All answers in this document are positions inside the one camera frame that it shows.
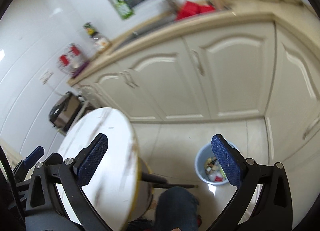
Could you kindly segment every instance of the kitchen cabinet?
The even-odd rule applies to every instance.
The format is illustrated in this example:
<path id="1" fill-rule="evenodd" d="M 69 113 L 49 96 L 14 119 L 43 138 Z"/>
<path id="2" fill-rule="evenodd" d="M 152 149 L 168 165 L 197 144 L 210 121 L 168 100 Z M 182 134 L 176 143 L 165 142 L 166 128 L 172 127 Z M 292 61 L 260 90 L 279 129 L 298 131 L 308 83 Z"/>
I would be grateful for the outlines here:
<path id="1" fill-rule="evenodd" d="M 143 98 L 140 89 L 114 63 L 88 78 L 109 107 L 119 109 L 130 121 L 161 121 L 152 106 Z"/>
<path id="2" fill-rule="evenodd" d="M 265 115 L 272 165 L 292 156 L 320 129 L 320 63 L 292 34 L 276 28 L 276 71 Z"/>
<path id="3" fill-rule="evenodd" d="M 293 227 L 307 214 L 319 195 L 320 131 L 283 162 L 293 206 Z"/>
<path id="4" fill-rule="evenodd" d="M 120 60 L 119 65 L 141 97 L 163 121 L 210 119 L 203 89 L 187 48 L 177 38 Z"/>
<path id="5" fill-rule="evenodd" d="M 102 101 L 102 99 L 99 97 L 94 87 L 90 85 L 87 81 L 82 81 L 78 90 L 94 108 L 97 109 L 108 106 L 108 104 Z"/>
<path id="6" fill-rule="evenodd" d="M 275 63 L 273 23 L 228 26 L 183 38 L 212 119 L 264 115 Z"/>

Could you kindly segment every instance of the light blue trash can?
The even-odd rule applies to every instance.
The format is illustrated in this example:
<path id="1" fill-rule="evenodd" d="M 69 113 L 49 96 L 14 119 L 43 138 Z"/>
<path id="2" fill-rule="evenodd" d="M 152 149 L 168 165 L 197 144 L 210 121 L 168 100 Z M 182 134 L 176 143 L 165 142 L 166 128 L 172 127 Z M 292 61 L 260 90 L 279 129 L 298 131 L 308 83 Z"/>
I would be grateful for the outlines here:
<path id="1" fill-rule="evenodd" d="M 232 148 L 236 148 L 238 150 L 238 148 L 234 145 L 234 143 L 229 142 L 229 141 L 228 141 L 228 143 Z M 204 169 L 204 163 L 206 162 L 206 160 L 209 157 L 214 157 L 214 153 L 212 152 L 212 149 L 211 149 L 211 143 L 202 147 L 196 156 L 195 170 L 196 170 L 198 177 L 203 182 L 211 184 L 211 185 L 215 185 L 215 186 L 220 186 L 220 185 L 224 185 L 224 184 L 228 183 L 229 182 L 228 179 L 226 179 L 224 181 L 220 181 L 220 182 L 214 182 L 214 181 L 209 180 L 207 174 L 205 173 L 205 169 Z"/>

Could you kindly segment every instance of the red lid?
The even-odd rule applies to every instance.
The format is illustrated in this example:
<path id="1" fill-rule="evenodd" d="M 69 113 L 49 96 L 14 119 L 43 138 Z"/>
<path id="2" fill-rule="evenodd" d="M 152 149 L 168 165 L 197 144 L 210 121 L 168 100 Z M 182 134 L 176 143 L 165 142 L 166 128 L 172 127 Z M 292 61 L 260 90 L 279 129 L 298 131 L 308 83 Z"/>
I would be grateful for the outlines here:
<path id="1" fill-rule="evenodd" d="M 80 54 L 79 49 L 75 45 L 71 46 L 71 50 L 72 50 L 72 52 L 74 53 L 75 56 L 78 56 Z"/>
<path id="2" fill-rule="evenodd" d="M 60 59 L 60 61 L 62 61 L 64 66 L 67 66 L 69 64 L 69 61 L 68 61 L 66 55 L 61 55 L 59 59 Z"/>

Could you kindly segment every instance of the round table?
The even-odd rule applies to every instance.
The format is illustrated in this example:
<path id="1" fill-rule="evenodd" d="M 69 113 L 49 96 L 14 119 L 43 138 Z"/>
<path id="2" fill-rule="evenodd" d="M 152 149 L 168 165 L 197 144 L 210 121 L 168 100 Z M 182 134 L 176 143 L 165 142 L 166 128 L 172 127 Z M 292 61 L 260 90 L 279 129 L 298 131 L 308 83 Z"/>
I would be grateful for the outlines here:
<path id="1" fill-rule="evenodd" d="M 123 230 L 149 208 L 153 190 L 152 184 L 140 181 L 141 173 L 149 170 L 139 158 L 137 139 L 127 117 L 113 108 L 88 113 L 68 131 L 58 153 L 63 159 L 75 158 L 99 133 L 108 137 L 108 149 L 82 190 L 114 231 Z M 80 223 L 62 185 L 58 191 L 70 219 Z"/>

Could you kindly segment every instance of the jeans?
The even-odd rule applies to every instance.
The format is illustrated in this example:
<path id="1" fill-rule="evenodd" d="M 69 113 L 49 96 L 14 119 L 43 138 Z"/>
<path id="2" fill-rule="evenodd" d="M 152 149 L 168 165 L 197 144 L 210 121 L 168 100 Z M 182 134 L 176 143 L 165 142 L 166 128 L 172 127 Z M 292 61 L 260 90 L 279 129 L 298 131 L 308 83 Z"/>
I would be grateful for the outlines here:
<path id="1" fill-rule="evenodd" d="M 173 187 L 161 194 L 156 208 L 154 227 L 146 219 L 137 219 L 129 223 L 126 231 L 198 231 L 198 200 L 186 189 Z"/>

